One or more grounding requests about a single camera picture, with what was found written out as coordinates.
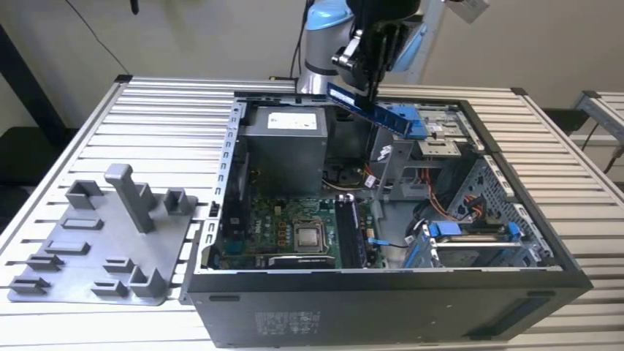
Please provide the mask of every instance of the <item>sticker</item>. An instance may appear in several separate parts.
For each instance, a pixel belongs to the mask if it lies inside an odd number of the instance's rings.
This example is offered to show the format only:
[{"label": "sticker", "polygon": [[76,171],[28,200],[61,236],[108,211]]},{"label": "sticker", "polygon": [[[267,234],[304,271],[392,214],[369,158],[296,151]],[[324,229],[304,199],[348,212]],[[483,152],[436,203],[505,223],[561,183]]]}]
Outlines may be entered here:
[{"label": "sticker", "polygon": [[432,132],[441,132],[444,129],[441,128],[441,125],[440,124],[435,124],[435,123],[429,123],[427,125],[427,127],[429,128],[429,130]]},{"label": "sticker", "polygon": [[372,186],[375,185],[375,181],[377,180],[377,178],[375,178],[373,175],[368,175],[367,177],[367,180],[364,182],[364,185],[368,187],[368,188],[372,188]]},{"label": "sticker", "polygon": [[319,333],[321,312],[256,312],[259,335],[307,335]]},{"label": "sticker", "polygon": [[336,90],[329,90],[329,95],[332,95],[337,100],[344,101],[349,105],[355,105],[355,100],[351,99],[345,94]]},{"label": "sticker", "polygon": [[267,128],[316,130],[316,114],[272,112]]},{"label": "sticker", "polygon": [[461,2],[444,1],[456,15],[472,23],[489,7],[489,0],[464,0]]}]

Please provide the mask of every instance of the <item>blue latch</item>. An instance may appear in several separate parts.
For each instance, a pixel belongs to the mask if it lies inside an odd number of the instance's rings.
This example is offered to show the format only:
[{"label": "blue latch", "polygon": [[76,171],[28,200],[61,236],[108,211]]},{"label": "blue latch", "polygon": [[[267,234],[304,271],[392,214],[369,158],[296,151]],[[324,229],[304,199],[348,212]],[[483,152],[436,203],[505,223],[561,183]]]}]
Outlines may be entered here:
[{"label": "blue latch", "polygon": [[507,225],[507,229],[509,230],[509,241],[519,241],[520,228],[517,227],[516,222],[509,222],[509,224]]},{"label": "blue latch", "polygon": [[379,240],[379,239],[375,239],[375,238],[368,238],[368,243],[369,244],[376,244],[376,245],[389,245],[391,243],[385,240]]},{"label": "blue latch", "polygon": [[427,139],[429,134],[427,133],[427,128],[423,125],[423,119],[420,119],[419,110],[415,105],[391,104],[383,107],[412,122],[411,128],[404,135],[405,139]]},{"label": "blue latch", "polygon": [[461,228],[456,222],[435,222],[429,226],[429,234],[432,237],[439,235],[461,235]]}]

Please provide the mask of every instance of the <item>white wall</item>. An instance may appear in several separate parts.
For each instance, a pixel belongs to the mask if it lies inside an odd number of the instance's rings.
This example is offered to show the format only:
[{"label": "white wall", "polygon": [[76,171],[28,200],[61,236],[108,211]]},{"label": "white wall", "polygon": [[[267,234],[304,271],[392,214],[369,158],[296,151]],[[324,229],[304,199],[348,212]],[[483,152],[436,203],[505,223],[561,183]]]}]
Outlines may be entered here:
[{"label": "white wall", "polygon": [[581,90],[624,91],[624,1],[491,0],[471,25],[451,12],[424,84],[520,86],[544,107]]},{"label": "white wall", "polygon": [[[303,0],[71,0],[135,75],[288,75]],[[79,126],[121,73],[64,0],[1,0],[0,21],[67,123]]]},{"label": "white wall", "polygon": [[[136,75],[288,75],[303,0],[72,0]],[[472,25],[449,11],[423,83],[521,86],[567,107],[580,90],[624,91],[624,1],[492,0]],[[0,21],[65,122],[91,114],[121,69],[64,0],[1,0]],[[388,81],[401,82],[392,75]]]},{"label": "white wall", "polygon": [[36,126],[21,101],[0,75],[0,136],[12,127]]}]

